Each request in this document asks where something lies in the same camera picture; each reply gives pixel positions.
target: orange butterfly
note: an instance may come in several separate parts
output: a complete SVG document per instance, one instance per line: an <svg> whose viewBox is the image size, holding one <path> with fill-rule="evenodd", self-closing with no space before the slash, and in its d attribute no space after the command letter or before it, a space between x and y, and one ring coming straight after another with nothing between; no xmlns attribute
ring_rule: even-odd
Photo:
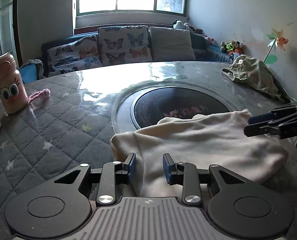
<svg viewBox="0 0 297 240"><path fill-rule="evenodd" d="M141 57L143 55L144 57L147 57L147 48L143 47L140 51L130 49L130 53L132 54L133 57Z"/></svg>
<svg viewBox="0 0 297 240"><path fill-rule="evenodd" d="M86 58L87 55L97 56L96 48L92 47L91 49L86 48L86 50L80 50L80 59Z"/></svg>

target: beige cloth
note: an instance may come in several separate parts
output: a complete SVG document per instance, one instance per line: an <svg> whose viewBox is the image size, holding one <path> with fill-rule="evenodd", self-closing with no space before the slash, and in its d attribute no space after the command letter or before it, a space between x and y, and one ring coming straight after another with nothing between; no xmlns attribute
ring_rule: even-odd
<svg viewBox="0 0 297 240"><path fill-rule="evenodd" d="M273 77L263 61L240 55L228 68L222 72L232 81L248 84L255 90L275 97L279 100L289 100L280 83Z"/></svg>
<svg viewBox="0 0 297 240"><path fill-rule="evenodd" d="M246 137L243 129L251 116L245 109L208 116L198 114L188 120L165 117L157 125L114 135L114 160L123 162L130 152L136 154L132 185L141 197L181 196L182 186L166 183L164 153L170 153L174 162L190 162L199 169L219 164L262 183L284 164L288 152L270 136Z"/></svg>

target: yellow star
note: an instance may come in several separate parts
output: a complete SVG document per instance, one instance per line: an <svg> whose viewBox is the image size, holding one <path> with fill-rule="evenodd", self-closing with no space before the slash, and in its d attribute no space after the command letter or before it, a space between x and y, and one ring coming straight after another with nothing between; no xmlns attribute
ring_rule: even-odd
<svg viewBox="0 0 297 240"><path fill-rule="evenodd" d="M83 124L83 125L82 125L82 130L83 130L84 132L87 132L87 131L89 131L89 130L92 130L92 128L89 127L88 125Z"/></svg>

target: metal rim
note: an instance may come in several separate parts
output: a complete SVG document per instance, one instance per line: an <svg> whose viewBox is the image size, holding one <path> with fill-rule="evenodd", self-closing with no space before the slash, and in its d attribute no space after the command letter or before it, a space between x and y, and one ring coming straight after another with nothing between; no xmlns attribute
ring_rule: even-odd
<svg viewBox="0 0 297 240"><path fill-rule="evenodd" d="M189 87L184 87L184 86L163 86L163 87L152 87L151 89L149 90L146 90L143 91L143 93L141 93L138 97L135 98L135 100L133 101L132 105L131 105L131 108L130 108L130 117L132 119L132 122L134 124L134 126L136 127L136 129L141 129L141 127L139 126L138 122L136 121L136 118L135 118L135 113L134 113L134 109L135 109L135 105L137 103L137 101L144 95L146 95L147 93L153 91L153 90L157 90L157 89L162 89L162 88L185 88L185 89L189 89L189 90L194 90L194 91L197 91L197 92L201 92L203 94L206 94L214 99L216 99L217 101L219 101L220 103L222 103L229 111L231 111L231 109L229 107L227 107L226 104L224 104L221 100L219 100L218 98L215 98L214 96L211 96L210 94L206 93L204 90L202 89L194 89L194 88L189 88Z"/></svg>

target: crosshair logo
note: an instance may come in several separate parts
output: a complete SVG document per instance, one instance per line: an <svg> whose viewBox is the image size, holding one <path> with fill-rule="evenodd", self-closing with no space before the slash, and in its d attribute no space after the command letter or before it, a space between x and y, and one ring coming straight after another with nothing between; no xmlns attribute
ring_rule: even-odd
<svg viewBox="0 0 297 240"><path fill-rule="evenodd" d="M145 200L144 202L145 202L146 204L149 204L149 205L150 205L150 204L152 204L154 201L151 200L151 199L147 199L147 200Z"/></svg>

